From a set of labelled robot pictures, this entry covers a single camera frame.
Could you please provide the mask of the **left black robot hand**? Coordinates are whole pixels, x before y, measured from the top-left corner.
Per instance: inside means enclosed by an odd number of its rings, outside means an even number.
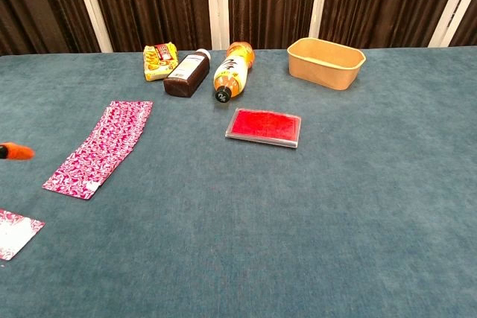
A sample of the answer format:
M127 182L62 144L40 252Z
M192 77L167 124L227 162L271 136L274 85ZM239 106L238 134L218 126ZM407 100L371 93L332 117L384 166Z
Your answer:
M1 159L29 160L35 157L35 151L13 142L1 143Z

